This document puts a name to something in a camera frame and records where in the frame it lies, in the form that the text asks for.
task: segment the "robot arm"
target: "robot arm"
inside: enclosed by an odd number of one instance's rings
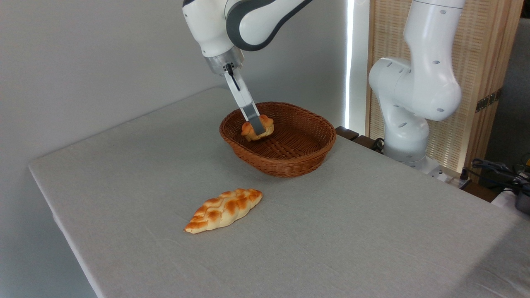
[[[245,120],[264,132],[239,69],[243,50],[266,47],[280,27],[311,0],[184,0],[182,12],[202,55],[226,83]]]
[[[384,154],[433,177],[439,164],[426,157],[429,125],[453,114],[462,91],[453,73],[452,47],[465,0],[413,0],[404,37],[411,61],[385,57],[369,83],[385,122]]]

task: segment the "bread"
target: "bread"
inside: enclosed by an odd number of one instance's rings
[[[266,136],[270,136],[272,132],[274,132],[274,121],[266,115],[261,114],[260,122],[261,125],[263,125],[263,128],[265,129],[264,133],[257,136],[254,132],[254,128],[252,128],[252,125],[250,125],[249,122],[245,122],[241,127],[241,135],[244,136],[249,142],[259,140]]]
[[[197,234],[231,225],[257,205],[263,194],[255,189],[238,188],[209,199],[197,209],[184,231]]]

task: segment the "white wall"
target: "white wall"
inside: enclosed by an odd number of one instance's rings
[[[0,2],[0,297],[94,296],[27,164],[224,84],[181,3]],[[257,101],[290,101],[343,124],[346,7],[315,0],[268,48],[245,54]]]

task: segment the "braided bread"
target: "braided bread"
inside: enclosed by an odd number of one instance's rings
[[[197,234],[231,225],[257,205],[263,194],[255,189],[238,188],[209,199],[197,209],[184,231]]]
[[[261,114],[260,122],[261,125],[263,125],[263,128],[265,129],[264,133],[257,136],[256,132],[254,131],[254,128],[252,128],[252,125],[250,125],[250,122],[245,122],[241,127],[241,135],[244,136],[249,142],[259,140],[266,136],[270,136],[272,132],[274,132],[274,120],[267,117],[266,115]]]

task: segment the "brown wicker basket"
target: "brown wicker basket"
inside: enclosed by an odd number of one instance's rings
[[[221,122],[219,132],[234,153],[256,169],[277,177],[296,177],[318,168],[337,133],[323,117],[285,102],[262,102],[261,114],[274,120],[272,135],[258,141],[241,136],[245,123],[239,109]]]

